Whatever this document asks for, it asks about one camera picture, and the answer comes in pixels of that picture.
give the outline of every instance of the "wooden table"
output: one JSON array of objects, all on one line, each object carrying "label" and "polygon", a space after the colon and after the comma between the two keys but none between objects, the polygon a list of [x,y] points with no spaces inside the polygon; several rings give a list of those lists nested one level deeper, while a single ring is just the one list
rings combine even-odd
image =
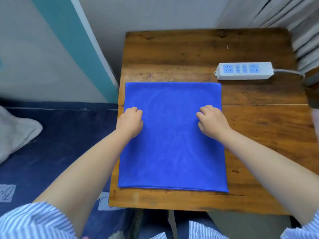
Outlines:
[{"label": "wooden table", "polygon": [[[123,113],[125,82],[218,82],[214,71],[219,63],[254,61],[271,61],[274,68],[296,70],[288,31],[276,28],[129,32],[123,52],[118,115]],[[233,129],[319,174],[317,138],[299,76],[281,73],[269,80],[220,83],[223,113]],[[229,193],[120,189],[118,161],[112,173],[109,204],[288,213],[227,150],[225,159]]]}]

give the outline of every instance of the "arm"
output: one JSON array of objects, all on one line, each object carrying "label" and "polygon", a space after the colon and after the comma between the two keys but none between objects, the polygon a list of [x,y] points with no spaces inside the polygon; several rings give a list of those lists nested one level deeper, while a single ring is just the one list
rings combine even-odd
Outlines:
[{"label": "arm", "polygon": [[279,153],[232,130],[223,113],[211,105],[196,115],[202,133],[218,140],[301,223],[313,219],[319,206],[319,176]]},{"label": "arm", "polygon": [[57,207],[80,237],[122,150],[141,132],[141,119],[141,110],[128,108],[119,117],[116,130],[71,164],[34,202]]}]

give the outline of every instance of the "teal wall stripe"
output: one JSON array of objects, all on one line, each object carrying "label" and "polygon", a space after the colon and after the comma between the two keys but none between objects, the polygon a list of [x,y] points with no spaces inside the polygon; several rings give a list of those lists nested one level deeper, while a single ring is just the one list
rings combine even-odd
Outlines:
[{"label": "teal wall stripe", "polygon": [[117,103],[117,88],[103,67],[71,0],[32,0],[32,2],[105,99],[109,103]]}]

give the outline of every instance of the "left hand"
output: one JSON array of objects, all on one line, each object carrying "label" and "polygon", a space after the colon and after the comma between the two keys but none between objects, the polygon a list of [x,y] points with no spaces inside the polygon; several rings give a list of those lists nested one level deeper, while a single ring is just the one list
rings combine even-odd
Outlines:
[{"label": "left hand", "polygon": [[135,106],[127,108],[117,120],[116,131],[128,133],[130,139],[136,137],[143,128],[142,114],[142,110],[138,110]]}]

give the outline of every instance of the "wall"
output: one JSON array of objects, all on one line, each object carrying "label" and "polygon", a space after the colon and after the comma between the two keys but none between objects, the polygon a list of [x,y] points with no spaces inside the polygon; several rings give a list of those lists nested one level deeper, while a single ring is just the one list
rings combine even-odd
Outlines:
[{"label": "wall", "polygon": [[0,97],[117,102],[117,83],[71,0],[0,0],[0,47]]},{"label": "wall", "polygon": [[215,28],[229,0],[79,0],[117,78],[128,31]]}]

